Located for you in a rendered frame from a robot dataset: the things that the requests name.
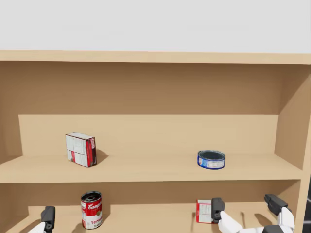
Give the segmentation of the blue flat can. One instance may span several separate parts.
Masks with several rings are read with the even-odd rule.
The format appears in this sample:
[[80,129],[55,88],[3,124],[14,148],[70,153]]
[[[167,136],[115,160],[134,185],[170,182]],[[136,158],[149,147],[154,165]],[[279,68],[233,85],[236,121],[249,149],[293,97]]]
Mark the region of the blue flat can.
[[222,169],[225,167],[225,154],[214,150],[199,151],[197,154],[197,164],[205,169]]

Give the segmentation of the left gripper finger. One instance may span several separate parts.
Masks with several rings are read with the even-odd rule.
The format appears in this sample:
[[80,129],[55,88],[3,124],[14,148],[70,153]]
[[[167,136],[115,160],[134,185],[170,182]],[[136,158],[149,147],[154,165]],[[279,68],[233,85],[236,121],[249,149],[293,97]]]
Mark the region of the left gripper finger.
[[56,208],[46,206],[41,212],[41,222],[27,233],[52,233],[55,226]]

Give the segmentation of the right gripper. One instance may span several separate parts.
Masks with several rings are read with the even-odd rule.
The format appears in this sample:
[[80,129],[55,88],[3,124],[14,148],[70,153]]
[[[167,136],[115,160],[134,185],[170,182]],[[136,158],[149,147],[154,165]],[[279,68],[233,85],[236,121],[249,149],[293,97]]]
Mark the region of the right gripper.
[[294,233],[295,220],[288,204],[273,194],[265,194],[268,209],[277,216],[277,225],[243,229],[242,225],[225,212],[221,198],[212,198],[211,217],[221,233]]

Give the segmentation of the pale wooden shelf unit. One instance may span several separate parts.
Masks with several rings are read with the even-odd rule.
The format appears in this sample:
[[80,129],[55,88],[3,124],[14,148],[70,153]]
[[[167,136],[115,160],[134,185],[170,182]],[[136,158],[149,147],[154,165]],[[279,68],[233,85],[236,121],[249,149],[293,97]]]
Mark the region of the pale wooden shelf unit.
[[[245,227],[275,224],[265,194],[302,233],[310,85],[311,54],[0,49],[0,233],[26,233],[46,205],[55,233],[86,233],[92,190],[94,233],[217,233],[195,221],[213,197]],[[72,132],[95,137],[96,165],[68,160]],[[225,167],[200,167],[203,150]]]

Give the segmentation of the red and white carton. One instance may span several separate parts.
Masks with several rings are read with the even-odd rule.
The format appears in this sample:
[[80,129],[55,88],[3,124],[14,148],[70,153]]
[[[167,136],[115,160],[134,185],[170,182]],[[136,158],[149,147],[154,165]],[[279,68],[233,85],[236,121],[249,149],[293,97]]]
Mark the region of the red and white carton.
[[200,200],[196,201],[196,222],[212,224],[212,201]]
[[72,132],[66,134],[68,160],[84,167],[97,164],[95,137]]

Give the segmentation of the red and white can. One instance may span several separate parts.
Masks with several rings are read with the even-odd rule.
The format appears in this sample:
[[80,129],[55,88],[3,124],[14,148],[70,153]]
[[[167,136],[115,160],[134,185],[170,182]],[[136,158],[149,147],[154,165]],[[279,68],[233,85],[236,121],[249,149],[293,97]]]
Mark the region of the red and white can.
[[81,196],[82,225],[93,230],[103,223],[102,195],[98,191],[86,192]]

